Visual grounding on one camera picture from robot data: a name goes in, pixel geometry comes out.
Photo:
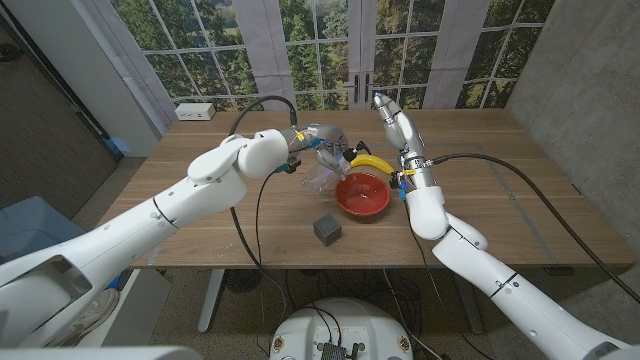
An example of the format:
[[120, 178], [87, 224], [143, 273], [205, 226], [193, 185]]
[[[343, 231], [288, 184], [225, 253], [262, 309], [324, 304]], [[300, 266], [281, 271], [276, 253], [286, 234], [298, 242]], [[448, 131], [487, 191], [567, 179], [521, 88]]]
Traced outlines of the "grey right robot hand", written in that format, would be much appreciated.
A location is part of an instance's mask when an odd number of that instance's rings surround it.
[[388, 142], [399, 151], [399, 163], [416, 189], [435, 186], [420, 133], [399, 105], [387, 95], [375, 93], [373, 102], [384, 121]]

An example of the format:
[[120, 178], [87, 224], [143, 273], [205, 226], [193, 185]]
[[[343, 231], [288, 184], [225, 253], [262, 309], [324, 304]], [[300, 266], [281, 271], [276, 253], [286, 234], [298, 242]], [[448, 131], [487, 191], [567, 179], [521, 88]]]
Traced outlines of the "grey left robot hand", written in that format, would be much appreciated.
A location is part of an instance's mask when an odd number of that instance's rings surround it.
[[347, 170], [340, 164], [340, 159], [348, 148], [348, 140], [341, 127], [309, 124], [305, 127], [292, 126], [280, 133], [288, 143], [289, 155], [286, 162], [276, 169], [277, 172], [295, 172], [301, 164], [300, 153], [313, 150], [320, 165], [332, 171], [339, 180], [346, 178]]

